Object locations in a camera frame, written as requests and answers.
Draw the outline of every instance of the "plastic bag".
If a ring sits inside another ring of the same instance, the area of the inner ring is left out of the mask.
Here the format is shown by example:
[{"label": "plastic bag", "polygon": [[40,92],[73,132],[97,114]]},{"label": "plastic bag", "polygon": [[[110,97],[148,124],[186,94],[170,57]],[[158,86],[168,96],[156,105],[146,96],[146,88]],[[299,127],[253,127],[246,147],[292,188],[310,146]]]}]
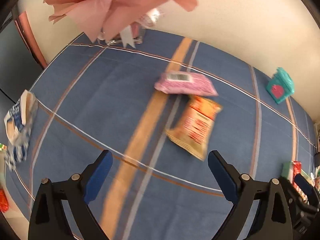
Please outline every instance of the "plastic bag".
[{"label": "plastic bag", "polygon": [[33,93],[25,90],[4,117],[9,139],[5,162],[10,170],[15,169],[17,162],[27,158],[31,129],[37,110],[38,100]]},{"label": "plastic bag", "polygon": [[214,120],[222,110],[218,103],[199,96],[191,96],[177,126],[167,130],[171,141],[204,161]]}]

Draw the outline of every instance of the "bed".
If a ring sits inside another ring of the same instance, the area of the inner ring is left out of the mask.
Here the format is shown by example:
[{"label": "bed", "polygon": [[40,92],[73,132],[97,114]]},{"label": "bed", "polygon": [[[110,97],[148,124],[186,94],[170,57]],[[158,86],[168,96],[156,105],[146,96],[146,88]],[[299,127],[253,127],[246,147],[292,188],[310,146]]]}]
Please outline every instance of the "bed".
[{"label": "bed", "polygon": [[[212,99],[223,110],[209,151],[218,150],[240,173],[261,181],[278,177],[290,160],[301,161],[307,173],[313,170],[313,122],[293,98],[273,101],[265,90],[269,77],[186,37],[147,30],[144,40],[125,49],[92,44],[82,34],[32,86],[39,108],[28,158],[6,171],[6,186],[27,219],[42,178],[66,180],[108,149],[114,163],[89,207],[110,239],[214,236],[232,205],[207,162],[165,136],[188,102],[187,96],[160,96],[153,88],[172,66],[205,74],[219,93]],[[64,208],[75,238],[82,239],[67,203]]]}]

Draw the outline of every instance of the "barcode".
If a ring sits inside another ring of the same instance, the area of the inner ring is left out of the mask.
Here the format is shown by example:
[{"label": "barcode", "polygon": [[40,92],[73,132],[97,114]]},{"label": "barcode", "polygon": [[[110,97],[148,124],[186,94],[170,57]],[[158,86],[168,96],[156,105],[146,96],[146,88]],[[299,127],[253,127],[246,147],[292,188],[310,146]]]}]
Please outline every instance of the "barcode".
[{"label": "barcode", "polygon": [[191,81],[191,76],[188,74],[173,74],[169,73],[167,79],[170,80],[179,80],[179,81]]}]

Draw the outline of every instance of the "gray stripe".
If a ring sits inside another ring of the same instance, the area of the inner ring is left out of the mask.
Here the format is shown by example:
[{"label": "gray stripe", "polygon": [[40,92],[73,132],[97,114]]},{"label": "gray stripe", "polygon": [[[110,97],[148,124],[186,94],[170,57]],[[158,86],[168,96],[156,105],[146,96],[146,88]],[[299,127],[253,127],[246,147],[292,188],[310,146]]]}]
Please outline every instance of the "gray stripe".
[{"label": "gray stripe", "polygon": [[260,103],[260,94],[259,94],[259,89],[258,89],[258,84],[257,84],[257,78],[256,74],[254,72],[254,68],[252,66],[252,76],[253,76],[253,83],[257,92],[257,104],[258,104],[258,134],[257,134],[257,144],[256,144],[256,149],[255,149],[255,159],[254,159],[254,165],[253,165],[253,171],[252,171],[252,178],[255,179],[256,174],[257,174],[257,166],[258,166],[258,159],[259,159],[259,151],[260,151],[260,141],[261,141],[261,126],[262,126],[262,111],[261,111],[261,103]]},{"label": "gray stripe", "polygon": [[[191,66],[193,64],[193,60],[195,59],[196,53],[197,53],[198,48],[199,48],[199,44],[200,44],[200,42],[198,41],[196,43],[196,46],[195,46],[193,52],[192,52],[192,55],[191,55],[191,58],[190,58],[190,61],[189,61],[189,66]],[[151,168],[154,168],[156,166],[156,163],[158,161],[160,152],[162,150],[162,147],[163,147],[165,139],[166,139],[165,130],[170,128],[170,126],[171,126],[171,124],[173,122],[174,116],[175,116],[175,114],[177,112],[177,109],[179,107],[180,100],[181,100],[181,95],[178,95],[176,100],[175,100],[175,102],[174,102],[172,110],[170,112],[170,115],[168,117],[167,123],[165,124],[164,131],[162,132],[161,137],[160,137],[160,139],[159,139],[159,141],[157,143],[156,149],[153,152],[153,156],[152,156],[152,159],[151,159],[150,165],[149,165]],[[130,210],[130,214],[129,214],[129,217],[128,217],[127,225],[125,226],[125,229],[124,229],[122,240],[128,240],[128,238],[130,236],[130,232],[131,232],[131,229],[132,229],[132,226],[133,226],[134,219],[135,219],[135,217],[137,215],[138,208],[140,206],[140,203],[141,203],[141,200],[143,198],[144,192],[146,191],[146,188],[147,188],[148,183],[150,181],[152,172],[153,171],[151,169],[147,169],[147,172],[146,172],[146,174],[145,174],[145,176],[144,176],[144,178],[143,178],[143,180],[141,182],[139,191],[138,191],[138,193],[136,195],[136,198],[135,198],[135,200],[133,202],[133,205],[132,205],[132,208]]]},{"label": "gray stripe", "polygon": [[[31,166],[31,178],[30,178],[30,181],[31,181],[31,194],[33,194],[33,170],[35,168],[35,165],[36,165],[36,161],[37,161],[37,158],[38,158],[38,155],[39,155],[39,151],[40,151],[40,148],[41,148],[41,145],[43,143],[43,140],[48,132],[48,129],[55,117],[55,113],[58,112],[61,104],[63,103],[63,101],[65,100],[65,98],[67,97],[67,95],[69,94],[69,92],[71,91],[71,89],[74,87],[74,85],[78,82],[78,80],[82,77],[82,75],[85,73],[85,71],[91,66],[91,64],[106,50],[107,48],[104,48],[87,66],[86,68],[80,73],[80,75],[78,76],[78,78],[71,84],[71,86],[69,87],[68,91],[64,94],[64,96],[61,98],[61,101],[60,103],[57,105],[57,108],[55,109],[55,112],[52,114],[49,122],[48,122],[48,125],[47,127],[44,129],[44,133],[40,139],[40,142],[39,142],[39,145],[38,145],[38,148],[37,148],[37,151],[36,151],[36,154],[35,154],[35,158],[33,159],[32,161],[32,166]],[[30,203],[29,203],[29,208],[32,209],[32,199],[30,199]]]},{"label": "gray stripe", "polygon": [[[308,119],[307,119],[307,113],[306,111],[304,111],[304,115],[306,117],[306,123],[307,123],[307,131],[308,131],[308,139],[310,140],[310,132],[309,132],[309,125],[308,125]],[[311,144],[309,144],[309,173],[308,175],[310,175],[310,172],[311,172]]]}]

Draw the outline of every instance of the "teal gift box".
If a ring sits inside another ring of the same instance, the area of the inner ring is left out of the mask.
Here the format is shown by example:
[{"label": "teal gift box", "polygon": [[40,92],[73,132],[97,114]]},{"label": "teal gift box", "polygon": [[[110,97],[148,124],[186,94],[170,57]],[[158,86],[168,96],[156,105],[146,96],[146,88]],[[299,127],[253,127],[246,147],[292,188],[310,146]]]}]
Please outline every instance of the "teal gift box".
[{"label": "teal gift box", "polygon": [[279,104],[294,93],[294,83],[289,74],[281,67],[269,81],[266,90],[274,101]]}]

